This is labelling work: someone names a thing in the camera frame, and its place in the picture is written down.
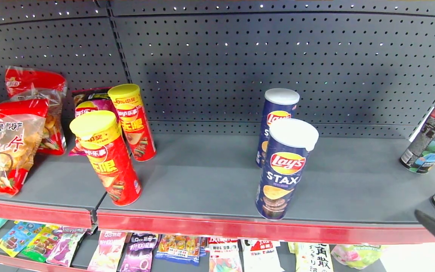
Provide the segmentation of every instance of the lay's logo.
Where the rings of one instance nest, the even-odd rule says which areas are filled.
[[[75,117],[78,117],[84,113],[98,110],[97,107],[77,107],[75,109]]]
[[[268,114],[268,117],[266,118],[266,123],[270,125],[272,122],[278,119],[285,119],[291,117],[292,117],[291,113],[285,112],[284,110],[275,110]]]
[[[306,161],[306,158],[295,153],[276,152],[271,155],[270,164],[274,171],[284,175],[292,175],[299,172]]]

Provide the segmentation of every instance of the pegboard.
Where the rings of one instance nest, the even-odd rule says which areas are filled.
[[[113,1],[114,15],[223,14],[256,12],[367,12],[435,17],[435,1]]]
[[[107,9],[91,0],[0,0],[0,24],[77,17],[105,17]]]
[[[152,132],[173,134],[258,135],[256,122],[173,122],[151,121]],[[314,124],[321,137],[341,138],[405,138],[410,126]]]
[[[63,117],[74,117],[71,91],[127,83],[107,18],[0,25],[0,102],[7,100],[5,66],[61,73],[69,89]]]
[[[152,121],[259,122],[268,88],[313,124],[408,125],[435,101],[435,17],[257,13],[116,17]]]

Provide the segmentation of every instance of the store shelf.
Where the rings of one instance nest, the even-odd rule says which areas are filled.
[[[331,244],[435,241],[413,215],[419,209],[435,217],[435,168],[418,175],[402,167],[406,140],[320,138],[287,216],[275,222],[254,205],[261,175],[255,136],[155,140],[157,156],[134,164],[142,195],[126,207],[106,197],[97,210],[100,229]]]
[[[6,234],[14,224],[12,222],[7,222],[0,229],[0,238]],[[33,271],[43,271],[43,272],[77,272],[77,271],[86,271],[88,267],[88,263],[92,258],[93,252],[97,248],[98,245],[98,231],[91,235],[85,236],[83,238],[80,247],[76,251],[76,255],[74,256],[74,260],[71,263],[72,267],[62,267],[55,266],[46,263],[38,263],[32,260],[29,260],[21,255],[17,255],[16,258],[11,258],[7,256],[2,250],[0,250],[0,263],[12,267],[18,267],[19,272],[23,272],[22,269],[28,269]],[[243,261],[243,254],[240,252],[241,261]],[[285,270],[285,272],[293,272],[295,271],[295,255],[291,254],[288,251],[288,246],[286,243],[281,243],[281,246],[278,248],[278,255],[280,258],[281,267]],[[336,262],[335,259],[332,258],[333,268],[335,272],[353,272],[354,269],[341,265]],[[0,271],[8,271],[14,272],[8,267],[4,269],[0,269]],[[209,270],[209,255],[200,258],[199,266],[188,265],[188,264],[178,264],[173,262],[168,262],[165,260],[156,260],[155,258],[152,261],[152,272],[165,272],[165,271],[186,271],[186,272],[207,272]],[[363,270],[364,272],[385,272],[384,267],[380,263],[380,261],[374,263],[370,267],[367,267]]]
[[[37,155],[34,160],[19,194],[0,195],[0,217],[90,228],[105,190],[88,159]],[[88,173],[85,179],[81,173]]]

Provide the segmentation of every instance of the gray shelf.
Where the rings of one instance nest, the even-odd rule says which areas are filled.
[[[3,225],[3,227],[1,227],[1,229],[0,229],[0,239],[5,234],[7,234],[7,232],[13,226],[14,226],[14,222],[8,220],[7,223],[5,225]],[[80,246],[79,246],[78,250],[76,251],[76,254],[71,262],[72,267],[77,267],[80,269],[86,269],[88,267],[88,264],[90,263],[93,252],[97,248],[98,237],[99,237],[98,233],[95,233],[91,236],[88,236],[88,235],[84,236],[84,238],[83,238],[82,242],[80,243]],[[0,255],[7,255],[7,254],[0,249]],[[16,258],[20,258],[23,260],[31,260],[31,259],[26,258],[24,255],[21,255],[21,254],[18,254],[16,256]]]
[[[99,212],[261,218],[254,205],[261,175],[254,162],[255,136],[156,134],[155,141],[157,156],[134,163],[143,184],[138,201],[117,207],[105,197]],[[418,175],[402,167],[398,158],[408,143],[320,138],[285,220],[418,224],[414,209],[435,217],[429,202],[435,168]]]
[[[68,150],[74,147],[67,138]],[[0,217],[54,224],[84,224],[89,227],[105,195],[95,171],[85,156],[36,155],[21,191],[0,195]],[[5,205],[17,207],[4,209]]]

